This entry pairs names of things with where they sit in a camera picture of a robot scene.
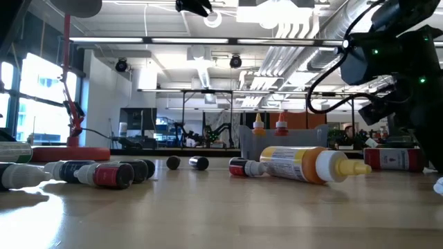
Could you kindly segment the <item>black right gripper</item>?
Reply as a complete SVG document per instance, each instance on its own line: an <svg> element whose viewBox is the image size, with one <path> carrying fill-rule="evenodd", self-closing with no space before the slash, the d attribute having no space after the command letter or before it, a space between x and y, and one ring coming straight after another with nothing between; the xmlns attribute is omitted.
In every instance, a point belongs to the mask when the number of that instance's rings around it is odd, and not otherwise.
<svg viewBox="0 0 443 249"><path fill-rule="evenodd" d="M442 81L424 84L400 81L395 93L402 104L395 105L394 126L415 134L415 139L434 168L442 173L442 135L432 134L442 115Z"/></svg>

